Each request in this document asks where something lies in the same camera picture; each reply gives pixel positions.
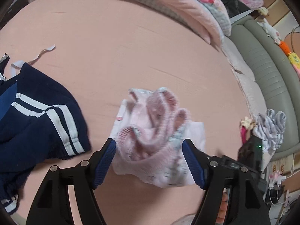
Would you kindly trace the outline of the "person right hand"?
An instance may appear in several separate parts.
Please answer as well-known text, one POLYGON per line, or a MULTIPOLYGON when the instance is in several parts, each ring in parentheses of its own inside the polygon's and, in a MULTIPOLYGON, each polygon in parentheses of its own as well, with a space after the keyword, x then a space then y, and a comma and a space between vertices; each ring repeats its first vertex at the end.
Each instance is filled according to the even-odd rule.
POLYGON ((216 224, 222 224, 225 221, 227 207, 228 207, 228 194, 224 192, 222 196, 218 216, 216 218, 216 224))

